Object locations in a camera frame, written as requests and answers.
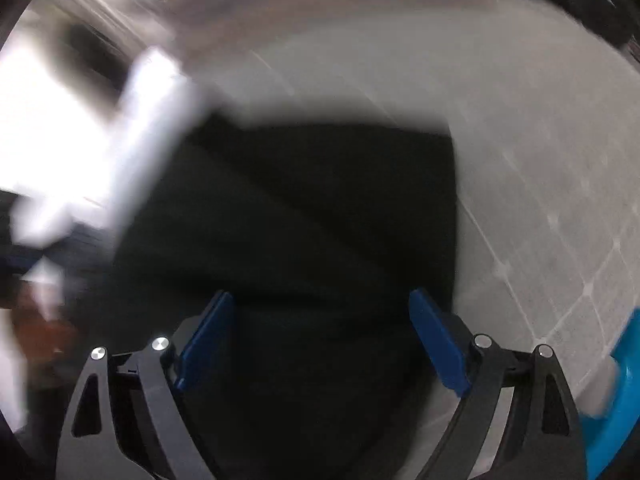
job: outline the tile grout line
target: tile grout line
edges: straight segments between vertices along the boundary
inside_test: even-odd
[[[555,144],[558,147],[559,152],[562,154],[562,158],[564,158],[568,169],[574,174],[574,176],[576,178],[578,178],[580,180],[580,182],[585,180],[585,181],[587,181],[588,184],[590,184],[590,176],[593,174],[593,171],[591,172],[591,174],[587,174],[586,176],[581,177],[580,176],[580,171],[578,171],[578,169],[575,167],[571,156],[568,155],[568,153],[566,152],[564,146],[562,146],[562,144],[559,143],[559,142],[555,142]],[[606,146],[604,147],[604,150],[603,150],[605,156],[608,156],[609,152],[611,152],[612,150],[615,150],[616,148],[620,150],[620,147],[617,145],[617,142],[615,141],[615,139],[611,139],[609,136],[607,136],[607,144],[606,144]],[[593,197],[591,196],[591,189],[587,189],[586,190],[586,193],[584,194],[584,197],[587,200],[590,200],[591,202],[594,202],[593,201]],[[611,233],[610,226],[609,226],[608,222],[604,219],[601,211],[599,209],[597,209],[597,208],[596,208],[596,213],[597,213],[598,217],[600,218],[600,221],[604,225],[605,230],[606,230],[607,234],[609,235],[609,237],[611,239],[611,245],[613,246],[614,245],[614,236]],[[580,277],[582,278],[583,284],[586,285],[587,284],[587,280],[585,279],[585,277],[582,274],[582,270],[580,269],[580,265],[578,264],[578,257],[575,254],[574,249],[572,247],[570,247],[570,245],[565,241],[564,236],[560,232],[560,229],[557,230],[557,234],[560,237],[560,240],[561,240],[562,244],[565,246],[565,248],[569,252],[570,256],[574,260],[574,262],[575,262],[575,264],[577,266],[577,269],[578,269],[578,273],[580,274]],[[593,284],[593,282],[595,281],[595,278],[598,275],[598,273],[602,270],[604,265],[609,261],[609,258],[610,258],[611,254],[612,254],[612,251],[613,251],[613,249],[611,251],[609,251],[609,253],[607,253],[607,256],[604,258],[603,262],[600,264],[600,267],[593,273],[593,276],[591,277],[591,281],[589,283]],[[603,340],[603,342],[605,342],[606,341],[606,337],[605,337],[605,334],[604,334],[604,326],[602,324],[602,320],[600,319],[600,313],[598,312],[598,309],[597,309],[595,303],[593,303],[593,298],[591,298],[591,304],[593,305],[593,310],[594,310],[594,312],[596,314],[596,319],[598,320],[598,325],[600,327],[600,333],[602,335],[602,340]],[[574,307],[574,305],[572,305],[572,307],[570,307],[569,311],[564,316],[562,316],[561,319],[558,320],[558,323],[556,324],[556,326],[552,329],[551,332],[549,332],[549,334],[547,334],[545,336],[545,339],[548,338],[549,336],[551,336],[551,334],[555,330],[558,329],[558,327],[560,326],[561,322],[563,322],[566,319],[566,316],[569,314],[569,312],[573,310],[573,307]]]
[[[548,134],[546,135],[546,139],[547,142],[554,142],[553,137],[551,136],[551,134],[548,132]],[[544,201],[539,197],[538,192],[535,188],[535,186],[531,185],[529,183],[529,181],[525,178],[524,174],[522,173],[522,168],[520,168],[517,164],[516,160],[511,160],[511,158],[508,156],[509,154],[514,155],[513,154],[513,150],[508,150],[507,152],[505,150],[502,150],[501,152],[502,158],[507,162],[507,165],[517,173],[518,177],[520,178],[520,180],[522,181],[522,183],[524,184],[525,188],[527,188],[527,190],[531,193],[533,199],[538,203],[538,206],[540,206],[540,209],[542,210],[543,214],[546,214],[546,218],[547,218],[547,224],[550,224],[550,217],[551,217],[551,213],[548,211],[548,206],[547,204],[544,203]],[[572,173],[572,175],[574,176],[574,178],[579,181],[580,178],[578,178],[577,173],[575,172],[575,170],[573,170],[573,168],[568,167],[569,171]],[[554,215],[556,217],[559,217],[559,212],[558,213],[554,213]],[[582,286],[584,287],[586,284],[586,280],[584,279],[583,275],[582,275],[582,271],[580,270],[580,265],[578,264],[578,259],[575,256],[574,251],[572,250],[571,247],[569,247],[569,244],[566,243],[566,241],[564,240],[564,237],[562,236],[562,233],[560,232],[559,229],[554,229],[553,226],[549,225],[551,232],[555,233],[559,238],[560,241],[562,243],[562,245],[564,246],[564,248],[567,250],[570,258],[574,261],[574,264],[576,266],[576,269],[578,271],[578,275],[580,276],[581,280],[582,280]],[[517,253],[518,251],[521,250],[521,248],[523,248],[530,240],[526,240],[525,242],[523,242],[519,247],[517,247],[513,253]],[[543,289],[545,289],[545,283],[546,283],[546,279],[545,279],[545,275],[542,274],[540,276],[540,279],[542,280],[542,286]],[[556,320],[559,320],[562,316],[560,316],[559,312],[558,312],[558,308],[556,307],[556,304],[554,302],[554,300],[549,296],[548,293],[546,293],[545,290],[545,294],[546,294],[546,298],[548,299],[549,303],[551,304],[551,308],[554,311],[554,314],[556,315]],[[546,339],[549,336],[549,334],[547,334],[546,336],[544,336],[542,339]]]
[[[252,54],[252,56],[254,56],[258,61],[260,61],[260,63],[262,63],[269,70],[271,75],[274,76],[274,78],[278,81],[280,86],[282,86],[282,88],[284,89],[284,91],[287,93],[289,97],[293,97],[296,101],[302,104],[302,100],[300,99],[298,92],[296,92],[296,89],[293,87],[291,83],[289,83],[289,81],[286,80],[286,78],[279,71],[277,71],[276,69],[274,69],[273,66],[267,63],[264,60],[264,58],[260,54],[258,54],[255,50],[250,50],[249,52]]]
[[[469,210],[468,206],[466,206],[466,204],[460,198],[460,196],[458,196],[458,201],[460,202],[460,205],[465,210],[465,212],[469,216],[469,218],[471,218],[471,221],[476,226],[476,229],[478,229],[478,232],[480,233],[482,239],[484,240],[484,243],[486,244],[487,248],[489,249],[489,252],[494,257],[495,263],[496,264],[500,264],[500,265],[504,265],[500,261],[500,258],[498,258],[497,254],[495,253],[494,248],[491,247],[491,244],[489,243],[489,240],[487,239],[486,235],[484,234],[484,232],[482,232],[482,229],[478,225],[478,221],[476,220],[476,217],[473,216],[473,214]],[[502,276],[502,279],[504,280],[504,283],[507,285],[507,288],[509,289],[509,293],[510,293],[511,297],[513,298],[513,301],[515,302],[516,306],[518,307],[518,310],[520,311],[520,314],[524,318],[524,322],[527,325],[527,328],[529,329],[529,332],[531,332],[531,337],[532,337],[533,341],[534,342],[538,341],[538,338],[536,337],[536,333],[533,331],[533,327],[532,327],[531,323],[529,322],[529,319],[527,318],[527,315],[524,313],[524,309],[522,308],[522,306],[520,304],[520,301],[518,300],[518,298],[516,296],[516,293],[513,290],[513,287],[511,286],[511,283],[509,282],[509,277],[506,275],[506,273],[505,273],[504,276]]]
[[[598,268],[598,270],[596,270],[596,272],[593,274],[593,280],[595,280],[596,276],[600,273],[600,271],[602,269],[604,269],[605,265],[609,263],[609,260],[612,258],[613,253],[615,252],[615,248],[611,248],[611,250],[609,251],[609,253],[607,253],[607,256],[604,258],[604,260],[602,261],[602,263],[600,264],[600,267]],[[584,294],[582,294],[577,300],[575,300],[574,304],[572,304],[571,307],[569,307],[569,310],[566,311],[565,314],[562,315],[562,317],[558,320],[558,323],[556,323],[556,325],[549,331],[549,333],[545,336],[545,339],[549,338],[549,336],[552,335],[553,332],[555,332],[556,330],[558,330],[558,328],[562,325],[562,323],[564,322],[564,320],[569,317],[569,314],[571,314],[576,305],[578,305],[578,303],[580,303],[580,300],[582,298],[589,298],[591,300],[591,304],[593,305],[593,310],[596,313],[596,318],[598,319],[598,325],[600,326],[600,333],[602,334],[602,340],[606,341],[605,335],[604,335],[604,328],[602,327],[602,320],[600,319],[600,314],[598,313],[598,309],[595,305],[595,303],[593,303],[593,298],[591,296],[585,296]]]
[[[595,202],[595,200],[591,196],[588,196],[588,199],[591,200],[592,202]],[[596,270],[593,273],[593,280],[592,280],[591,283],[595,282],[596,277],[598,276],[598,274],[600,274],[602,272],[602,270],[604,269],[605,265],[607,265],[609,263],[609,260],[613,257],[613,253],[616,251],[616,245],[615,245],[616,236],[614,236],[614,234],[611,232],[611,226],[604,219],[604,216],[602,215],[602,212],[600,211],[599,208],[596,208],[596,214],[600,218],[600,221],[604,225],[604,227],[605,227],[605,229],[607,231],[607,234],[609,235],[609,238],[611,240],[611,250],[609,251],[609,253],[607,253],[607,256],[604,258],[604,261],[600,264],[600,267],[598,267],[598,270]],[[602,324],[602,318],[600,317],[600,313],[598,312],[598,307],[596,306],[595,302],[593,301],[593,298],[591,298],[591,303],[593,303],[593,309],[596,312],[596,318],[598,319],[598,324],[600,325],[600,332],[602,333],[602,341],[604,343],[606,343],[607,336],[605,336],[605,333],[604,333],[604,325]]]
[[[618,244],[618,247],[614,248],[614,250],[618,252],[618,254],[620,255],[620,259],[622,260],[622,263],[625,265],[626,273],[629,276],[629,281],[631,282],[631,289],[634,294],[634,298],[632,301],[635,303],[636,302],[636,282],[634,281],[634,277],[631,274],[631,267],[629,267],[626,263],[625,257],[623,256],[622,250],[620,249],[620,244]]]

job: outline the blue object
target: blue object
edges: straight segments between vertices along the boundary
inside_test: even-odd
[[[640,308],[634,310],[611,356],[620,366],[620,378],[607,415],[580,417],[589,480],[609,465],[640,417]]]
[[[442,384],[463,397],[471,388],[466,376],[466,355],[450,332],[442,311],[419,288],[409,294],[409,318]]]
[[[234,298],[228,292],[217,292],[202,314],[196,331],[184,346],[175,364],[174,387],[181,393],[191,388],[210,369],[216,344],[226,332],[234,312]]]

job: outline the black cloth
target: black cloth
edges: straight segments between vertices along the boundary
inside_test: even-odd
[[[228,340],[184,399],[222,477],[395,469],[431,376],[408,293],[424,286],[449,309],[455,247],[445,127],[242,129],[213,114],[176,149],[100,297],[72,312],[88,335],[79,362],[99,344],[142,348],[228,290]]]
[[[18,195],[0,189],[0,308],[11,308],[17,289],[11,253],[11,208]]]

